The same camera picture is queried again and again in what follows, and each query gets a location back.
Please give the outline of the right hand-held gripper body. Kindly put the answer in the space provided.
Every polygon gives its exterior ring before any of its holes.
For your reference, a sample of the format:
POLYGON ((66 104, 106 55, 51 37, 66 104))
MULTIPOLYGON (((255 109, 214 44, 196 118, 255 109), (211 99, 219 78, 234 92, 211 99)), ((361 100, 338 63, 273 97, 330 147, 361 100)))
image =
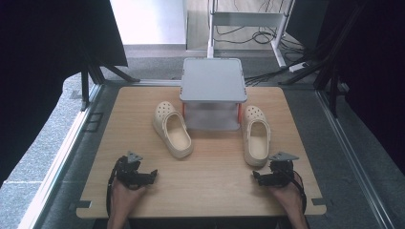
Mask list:
POLYGON ((284 187, 294 179, 293 161, 296 156, 279 152, 269 158, 269 186, 284 187))

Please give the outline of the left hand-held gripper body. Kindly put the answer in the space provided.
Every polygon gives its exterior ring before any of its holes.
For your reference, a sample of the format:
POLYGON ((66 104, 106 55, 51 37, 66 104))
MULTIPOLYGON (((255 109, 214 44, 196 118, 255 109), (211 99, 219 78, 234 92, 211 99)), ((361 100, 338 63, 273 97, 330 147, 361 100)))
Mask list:
POLYGON ((138 171, 141 156, 129 151, 117 161, 116 177, 129 189, 137 189, 144 186, 149 174, 142 174, 138 171))

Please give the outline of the person's left hand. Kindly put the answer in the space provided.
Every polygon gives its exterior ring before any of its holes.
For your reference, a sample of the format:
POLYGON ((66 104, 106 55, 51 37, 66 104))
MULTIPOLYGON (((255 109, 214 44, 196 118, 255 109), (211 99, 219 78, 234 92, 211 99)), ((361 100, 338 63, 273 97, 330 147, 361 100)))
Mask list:
POLYGON ((144 186, 129 189, 121 181, 115 179, 112 186, 111 214, 128 216, 145 193, 144 186))

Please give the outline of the cream clog shoe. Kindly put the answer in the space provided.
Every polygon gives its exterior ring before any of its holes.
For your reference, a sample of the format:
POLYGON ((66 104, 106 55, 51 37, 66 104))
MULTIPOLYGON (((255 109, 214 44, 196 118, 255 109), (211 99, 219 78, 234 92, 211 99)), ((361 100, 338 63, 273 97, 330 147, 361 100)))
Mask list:
POLYGON ((152 125, 175 158, 189 156, 194 149, 184 119, 168 101, 162 101, 155 109, 152 125))
POLYGON ((263 111, 253 105, 245 108, 242 121, 245 162, 254 167, 266 165, 271 130, 263 111))

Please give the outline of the black metal stand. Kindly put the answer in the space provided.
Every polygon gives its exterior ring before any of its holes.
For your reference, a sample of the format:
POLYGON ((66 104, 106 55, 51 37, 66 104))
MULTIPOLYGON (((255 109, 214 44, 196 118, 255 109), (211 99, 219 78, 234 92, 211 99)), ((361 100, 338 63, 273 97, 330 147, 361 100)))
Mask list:
POLYGON ((328 105, 334 117, 337 117, 336 98, 340 93, 337 74, 338 59, 342 56, 342 52, 347 46, 348 37, 369 0, 348 1, 347 9, 336 27, 331 31, 326 41, 312 52, 313 55, 322 55, 322 58, 291 79, 279 82, 279 85, 292 85, 312 73, 319 72, 313 82, 313 88, 316 91, 322 91, 327 85, 330 85, 328 105))
POLYGON ((97 85, 102 85, 105 81, 105 77, 101 71, 101 67, 106 68, 107 70, 116 74, 118 77, 124 79, 127 82, 139 82, 139 79, 130 76, 129 74, 117 68, 116 66, 101 61, 99 58, 92 58, 87 55, 81 55, 80 65, 81 65, 80 75, 81 75, 81 91, 82 91, 82 99, 81 99, 82 112, 84 112, 87 108, 90 107, 89 79, 92 79, 93 82, 97 85))

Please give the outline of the grey shoe rack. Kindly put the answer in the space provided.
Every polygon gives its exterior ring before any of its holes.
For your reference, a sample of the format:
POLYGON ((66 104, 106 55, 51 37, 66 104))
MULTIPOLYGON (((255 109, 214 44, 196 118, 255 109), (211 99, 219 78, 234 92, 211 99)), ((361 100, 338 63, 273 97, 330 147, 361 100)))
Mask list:
POLYGON ((190 130, 237 131, 247 101, 242 63, 237 58, 186 58, 180 100, 190 130))

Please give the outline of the white power strip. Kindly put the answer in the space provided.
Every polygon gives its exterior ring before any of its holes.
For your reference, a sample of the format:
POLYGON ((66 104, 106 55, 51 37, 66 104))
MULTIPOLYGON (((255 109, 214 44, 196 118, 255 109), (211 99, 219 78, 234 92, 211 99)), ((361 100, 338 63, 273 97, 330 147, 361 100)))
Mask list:
POLYGON ((307 68, 309 64, 307 62, 301 62, 295 65, 290 66, 288 69, 291 73, 296 73, 302 71, 304 68, 307 68))

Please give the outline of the dark curtain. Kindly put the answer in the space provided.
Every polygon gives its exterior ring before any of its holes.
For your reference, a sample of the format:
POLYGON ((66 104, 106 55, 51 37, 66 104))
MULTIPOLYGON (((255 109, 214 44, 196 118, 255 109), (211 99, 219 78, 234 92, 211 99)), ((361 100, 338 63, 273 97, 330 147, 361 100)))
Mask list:
POLYGON ((405 0, 331 0, 339 21, 362 6, 337 55, 346 100, 405 175, 405 0))
POLYGON ((125 66, 110 0, 0 0, 0 186, 32 145, 64 81, 125 66))

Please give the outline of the aluminium frame rail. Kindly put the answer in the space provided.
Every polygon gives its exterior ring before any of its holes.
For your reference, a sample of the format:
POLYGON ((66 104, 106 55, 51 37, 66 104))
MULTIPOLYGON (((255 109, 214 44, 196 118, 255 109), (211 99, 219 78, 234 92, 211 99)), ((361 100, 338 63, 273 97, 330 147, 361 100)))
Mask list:
POLYGON ((41 181, 32 182, 32 184, 38 184, 38 189, 32 197, 32 201, 23 218, 21 218, 17 229, 33 229, 39 221, 101 90, 100 85, 94 84, 90 91, 87 92, 90 101, 84 108, 83 105, 80 105, 80 109, 76 113, 70 129, 65 134, 57 153, 54 155, 47 173, 41 181))
POLYGON ((324 92, 315 92, 320 105, 325 113, 325 116, 336 135, 336 138, 342 148, 342 151, 354 173, 354 176, 359 184, 362 193, 370 205, 370 208, 373 212, 373 215, 379 225, 380 229, 396 229, 391 217, 388 214, 388 211, 380 197, 380 195, 376 192, 375 187, 366 173, 363 165, 361 164, 356 151, 352 147, 351 142, 348 139, 341 123, 339 122, 338 118, 332 113, 329 108, 330 103, 328 102, 328 98, 324 92))

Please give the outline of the white desk frame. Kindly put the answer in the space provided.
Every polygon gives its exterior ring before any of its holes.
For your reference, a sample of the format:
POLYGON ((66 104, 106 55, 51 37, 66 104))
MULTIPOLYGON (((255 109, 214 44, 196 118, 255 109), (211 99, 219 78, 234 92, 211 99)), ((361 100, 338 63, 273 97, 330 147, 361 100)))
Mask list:
POLYGON ((227 12, 217 11, 218 0, 208 0, 209 36, 207 42, 207 57, 214 57, 214 29, 216 26, 229 27, 269 27, 276 29, 276 37, 270 41, 271 48, 280 68, 287 64, 279 49, 281 39, 285 34, 294 0, 289 0, 283 12, 227 12))

